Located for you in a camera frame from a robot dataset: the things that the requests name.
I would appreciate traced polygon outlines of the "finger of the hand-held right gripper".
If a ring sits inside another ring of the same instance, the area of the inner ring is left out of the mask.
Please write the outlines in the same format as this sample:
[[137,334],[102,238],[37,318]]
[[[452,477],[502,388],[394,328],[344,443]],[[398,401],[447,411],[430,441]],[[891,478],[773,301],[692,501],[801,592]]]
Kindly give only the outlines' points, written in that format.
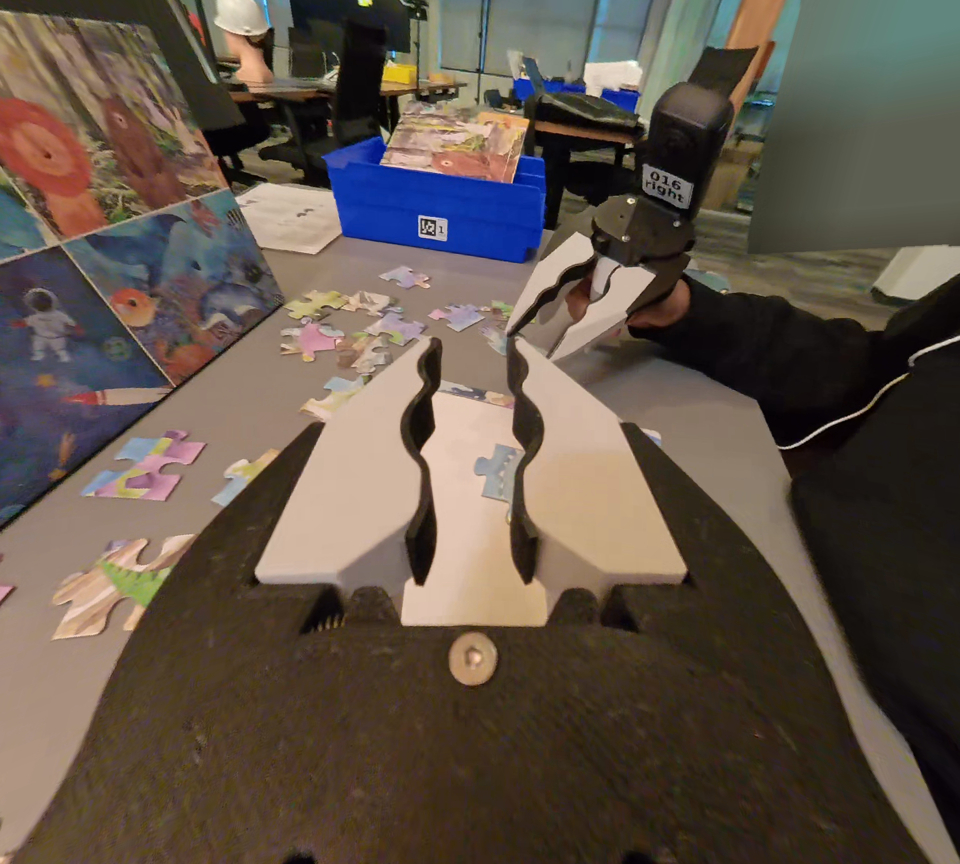
[[561,332],[547,352],[551,361],[581,353],[626,322],[651,290],[656,272],[648,266],[597,262],[561,296]]
[[530,325],[544,327],[554,318],[565,289],[594,270],[594,240],[571,234],[535,265],[510,314],[506,336],[512,338]]

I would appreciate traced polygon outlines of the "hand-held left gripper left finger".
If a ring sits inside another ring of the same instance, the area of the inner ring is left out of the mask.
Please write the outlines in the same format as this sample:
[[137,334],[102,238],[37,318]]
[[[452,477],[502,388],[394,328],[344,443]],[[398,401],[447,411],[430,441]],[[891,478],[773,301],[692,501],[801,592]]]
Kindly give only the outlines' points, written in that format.
[[422,586],[437,547],[423,450],[435,431],[438,338],[412,345],[325,423],[271,533],[262,585],[329,585],[342,596],[378,587],[402,603]]

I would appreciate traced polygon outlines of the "blue spiked back puzzle piece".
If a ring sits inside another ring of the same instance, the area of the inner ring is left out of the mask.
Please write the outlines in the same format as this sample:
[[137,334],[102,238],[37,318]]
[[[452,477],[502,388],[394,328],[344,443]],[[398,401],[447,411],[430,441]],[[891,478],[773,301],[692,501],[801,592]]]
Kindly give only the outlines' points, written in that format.
[[483,498],[512,504],[515,474],[522,456],[522,449],[496,444],[489,455],[475,459],[473,473],[483,480]]

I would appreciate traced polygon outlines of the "white puzzle tray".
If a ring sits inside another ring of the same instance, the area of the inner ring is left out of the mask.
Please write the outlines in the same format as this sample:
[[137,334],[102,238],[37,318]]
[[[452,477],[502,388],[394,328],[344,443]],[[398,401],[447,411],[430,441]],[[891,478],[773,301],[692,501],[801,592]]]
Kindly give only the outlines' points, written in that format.
[[511,554],[511,506],[483,498],[474,461],[496,444],[521,448],[504,394],[443,381],[433,399],[436,430],[424,457],[436,481],[437,549],[423,586],[406,585],[410,626],[540,627],[553,606],[539,583],[523,583]]

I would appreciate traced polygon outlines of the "jigsaw puzzle pieces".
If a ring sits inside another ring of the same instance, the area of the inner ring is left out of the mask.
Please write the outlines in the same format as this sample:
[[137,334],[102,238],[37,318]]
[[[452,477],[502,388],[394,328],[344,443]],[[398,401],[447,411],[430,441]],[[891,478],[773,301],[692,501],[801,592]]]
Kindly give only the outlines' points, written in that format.
[[[388,296],[367,291],[344,295],[312,290],[287,305],[292,325],[280,332],[280,351],[312,363],[319,354],[335,354],[353,378],[333,376],[323,384],[324,396],[306,401],[299,412],[326,424],[341,407],[362,392],[375,371],[388,362],[389,345],[406,347],[422,338],[426,324],[403,316]],[[124,465],[92,478],[81,495],[91,499],[166,502],[183,479],[172,466],[196,463],[206,443],[192,441],[186,431],[169,429],[157,438],[131,438],[116,456]],[[51,637],[68,641],[97,637],[106,630],[114,608],[129,604],[126,632],[135,630],[147,607],[193,543],[194,535],[166,538],[155,558],[144,563],[146,539],[116,540],[106,545],[88,568],[66,577],[52,605],[64,610]]]

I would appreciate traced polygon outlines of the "person's right forearm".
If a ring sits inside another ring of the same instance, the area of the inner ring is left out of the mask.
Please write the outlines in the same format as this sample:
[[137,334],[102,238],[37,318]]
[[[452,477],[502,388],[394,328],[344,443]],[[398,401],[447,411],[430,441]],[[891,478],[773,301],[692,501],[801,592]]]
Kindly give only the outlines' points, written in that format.
[[688,280],[687,316],[653,341],[671,359],[759,406],[783,448],[864,408],[902,371],[882,334],[786,299],[722,294]]

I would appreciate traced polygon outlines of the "person's right hand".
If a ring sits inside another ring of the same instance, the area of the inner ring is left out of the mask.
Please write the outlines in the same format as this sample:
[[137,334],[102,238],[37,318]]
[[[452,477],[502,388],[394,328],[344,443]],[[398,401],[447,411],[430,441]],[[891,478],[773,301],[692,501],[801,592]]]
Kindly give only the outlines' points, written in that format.
[[682,276],[668,294],[632,314],[626,329],[635,339],[655,341],[688,315],[690,305],[690,283]]

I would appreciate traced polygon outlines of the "brown cardboard box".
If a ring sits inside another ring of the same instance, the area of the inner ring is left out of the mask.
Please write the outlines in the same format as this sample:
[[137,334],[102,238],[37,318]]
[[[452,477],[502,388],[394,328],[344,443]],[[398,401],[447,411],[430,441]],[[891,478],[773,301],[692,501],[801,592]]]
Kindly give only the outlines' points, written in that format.
[[702,210],[736,211],[740,190],[762,151],[759,140],[732,140],[725,145],[702,199]]

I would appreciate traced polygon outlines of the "wooden side table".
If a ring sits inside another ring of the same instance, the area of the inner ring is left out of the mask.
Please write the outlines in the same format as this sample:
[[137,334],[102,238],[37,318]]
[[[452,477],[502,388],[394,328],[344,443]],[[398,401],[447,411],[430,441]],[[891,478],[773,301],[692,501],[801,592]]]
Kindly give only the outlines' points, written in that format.
[[541,157],[544,162],[544,227],[556,228],[567,190],[594,206],[629,190],[636,174],[624,160],[638,150],[643,139],[640,126],[615,130],[535,120],[524,140],[524,154]]

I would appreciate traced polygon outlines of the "black bag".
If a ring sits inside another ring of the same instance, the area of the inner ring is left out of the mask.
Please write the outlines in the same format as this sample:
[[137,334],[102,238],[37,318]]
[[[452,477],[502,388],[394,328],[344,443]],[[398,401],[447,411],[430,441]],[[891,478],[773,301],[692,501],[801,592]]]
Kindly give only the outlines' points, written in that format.
[[644,126],[633,112],[605,98],[570,91],[535,91],[523,103],[523,114],[546,122],[591,132],[643,136]]

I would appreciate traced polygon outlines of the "forest picture puzzle board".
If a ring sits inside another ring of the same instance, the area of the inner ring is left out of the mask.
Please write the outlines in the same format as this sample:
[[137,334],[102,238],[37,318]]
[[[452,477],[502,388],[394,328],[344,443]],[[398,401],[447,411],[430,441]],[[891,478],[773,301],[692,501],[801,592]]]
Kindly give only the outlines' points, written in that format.
[[401,113],[380,163],[510,184],[530,122],[522,114],[414,102]]

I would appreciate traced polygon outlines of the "blue storage bin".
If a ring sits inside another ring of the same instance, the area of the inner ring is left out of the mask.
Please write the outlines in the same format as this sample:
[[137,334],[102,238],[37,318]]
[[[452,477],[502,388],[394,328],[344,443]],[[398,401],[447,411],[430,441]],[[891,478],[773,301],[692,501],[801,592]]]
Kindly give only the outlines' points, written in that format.
[[[550,93],[589,93],[586,86],[581,83],[570,83],[558,80],[545,80],[544,88]],[[534,86],[528,78],[522,77],[512,81],[510,94],[513,100],[523,103],[533,92]],[[618,108],[631,113],[637,111],[641,99],[640,93],[632,89],[603,89],[600,91],[599,96],[607,102],[616,105]]]

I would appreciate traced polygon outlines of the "black office chair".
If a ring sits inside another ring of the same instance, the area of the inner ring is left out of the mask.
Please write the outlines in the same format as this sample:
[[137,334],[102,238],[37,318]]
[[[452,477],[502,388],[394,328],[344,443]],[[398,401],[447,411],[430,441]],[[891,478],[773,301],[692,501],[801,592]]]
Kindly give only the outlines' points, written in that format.
[[382,138],[380,102],[386,56],[383,27],[347,20],[333,90],[301,100],[276,98],[289,137],[261,147],[259,158],[288,163],[303,174],[306,184],[327,186],[331,154]]

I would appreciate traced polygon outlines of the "wooden office desk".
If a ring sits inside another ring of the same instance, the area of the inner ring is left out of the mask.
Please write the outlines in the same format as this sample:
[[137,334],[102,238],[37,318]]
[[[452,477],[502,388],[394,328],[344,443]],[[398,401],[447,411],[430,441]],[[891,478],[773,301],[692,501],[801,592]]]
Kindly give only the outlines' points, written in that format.
[[[423,80],[416,85],[409,82],[384,81],[381,83],[379,96],[387,99],[423,98],[431,95],[450,97],[451,95],[456,96],[467,84],[467,81],[454,79]],[[220,87],[228,93],[231,100],[236,104],[280,100],[303,102],[313,98],[331,98],[336,91],[335,83],[324,79],[276,79],[272,83],[253,86],[236,81],[221,81]]]

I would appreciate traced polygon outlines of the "white hard hat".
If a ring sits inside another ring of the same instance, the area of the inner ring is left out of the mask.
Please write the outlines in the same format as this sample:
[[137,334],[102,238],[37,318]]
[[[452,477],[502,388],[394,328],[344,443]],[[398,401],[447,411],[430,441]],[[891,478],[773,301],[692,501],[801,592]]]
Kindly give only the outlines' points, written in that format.
[[215,0],[214,24],[225,33],[260,39],[270,30],[256,0]]

